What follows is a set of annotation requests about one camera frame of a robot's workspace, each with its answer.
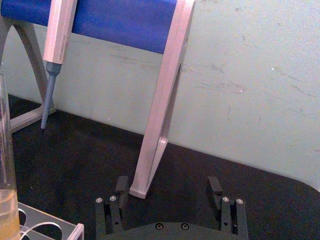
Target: metal stand leg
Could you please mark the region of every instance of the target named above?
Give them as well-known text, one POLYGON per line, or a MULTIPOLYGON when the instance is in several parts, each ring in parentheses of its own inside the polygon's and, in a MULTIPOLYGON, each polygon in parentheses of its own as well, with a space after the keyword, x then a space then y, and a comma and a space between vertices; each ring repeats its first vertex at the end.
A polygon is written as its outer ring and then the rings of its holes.
POLYGON ((184 60, 194 4, 177 2, 130 194, 145 199, 168 143, 180 67, 184 60))
MULTIPOLYGON (((36 83, 38 85, 42 102, 45 100, 46 87, 47 87, 47 75, 42 60, 36 32, 34 26, 31 23, 16 21, 6 17, 0 16, 0 61, 3 57, 3 52, 6 44, 8 32, 14 26, 18 32, 26 53, 30 59, 30 63, 34 72, 36 83)), ((51 106, 50 114, 54 113, 56 109, 54 105, 51 106)), ((14 133, 34 122, 38 121, 42 117, 43 107, 40 106, 32 111, 17 116, 11 119, 11 132, 14 133)))

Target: screw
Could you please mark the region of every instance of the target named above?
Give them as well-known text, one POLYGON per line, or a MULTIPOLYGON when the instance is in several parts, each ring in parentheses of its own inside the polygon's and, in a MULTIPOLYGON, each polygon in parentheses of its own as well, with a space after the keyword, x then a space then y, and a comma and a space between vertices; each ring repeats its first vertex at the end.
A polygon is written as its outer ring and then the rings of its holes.
POLYGON ((162 230, 162 229, 164 229, 164 225, 163 225, 162 223, 158 222, 158 223, 155 225, 155 229, 157 229, 157 230, 162 230))
POLYGON ((229 198, 227 198, 226 196, 224 196, 224 197, 222 198, 222 200, 225 201, 225 202, 229 202, 229 201, 230 201, 229 198))
POLYGON ((189 229, 189 225, 188 225, 187 223, 182 223, 182 224, 181 224, 181 228, 182 228, 183 230, 188 230, 188 229, 189 229))
POLYGON ((116 196, 111 196, 110 197, 110 201, 112 201, 112 202, 115 201, 116 199, 117 199, 116 196))
POLYGON ((240 199, 240 198, 238 198, 238 199, 236 200, 236 202, 237 202, 238 204, 243 204, 243 203, 244 203, 244 201, 243 201, 242 199, 240 199))

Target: gray stand base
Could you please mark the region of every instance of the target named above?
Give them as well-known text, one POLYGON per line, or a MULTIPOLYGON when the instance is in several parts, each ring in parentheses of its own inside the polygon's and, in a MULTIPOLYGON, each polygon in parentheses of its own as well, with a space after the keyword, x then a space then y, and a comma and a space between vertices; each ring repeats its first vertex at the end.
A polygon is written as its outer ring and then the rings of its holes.
MULTIPOLYGON (((50 225, 58 227, 62 232, 61 240, 84 240, 84 225, 78 223, 74 225, 55 216, 51 216, 45 212, 39 211, 33 207, 27 206, 23 203, 18 203, 19 211, 24 213, 26 220, 24 225, 20 226, 21 233, 23 234, 34 225, 48 222, 50 225)), ((36 231, 29 231, 26 234, 30 240, 54 240, 51 237, 45 236, 36 231)))
MULTIPOLYGON (((30 59, 35 80, 38 85, 43 103, 46 97, 48 79, 33 24, 0 16, 0 62, 2 61, 8 32, 12 26, 14 26, 17 33, 19 34, 26 53, 30 59)), ((30 112, 15 117, 14 119, 11 119, 11 132, 14 133, 40 120, 42 118, 43 109, 44 108, 41 106, 30 112)), ((55 111, 55 106, 52 103, 49 113, 51 114, 55 111)))

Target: graduated cylinder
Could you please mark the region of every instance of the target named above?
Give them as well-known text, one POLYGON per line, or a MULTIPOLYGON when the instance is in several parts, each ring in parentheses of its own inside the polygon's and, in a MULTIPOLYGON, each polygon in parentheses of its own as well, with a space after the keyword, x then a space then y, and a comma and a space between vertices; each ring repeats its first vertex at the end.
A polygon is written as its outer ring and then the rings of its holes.
POLYGON ((19 240, 20 224, 9 101, 0 75, 0 240, 19 240))

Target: blue panel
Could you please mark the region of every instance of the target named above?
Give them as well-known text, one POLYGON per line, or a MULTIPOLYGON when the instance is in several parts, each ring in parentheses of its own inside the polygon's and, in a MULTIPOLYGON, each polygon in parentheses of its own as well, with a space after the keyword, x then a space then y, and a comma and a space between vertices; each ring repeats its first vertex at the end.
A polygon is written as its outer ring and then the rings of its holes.
MULTIPOLYGON (((177 0, 78 0, 72 32, 163 54, 177 0)), ((1 15, 48 25, 51 0, 2 0, 1 15)))

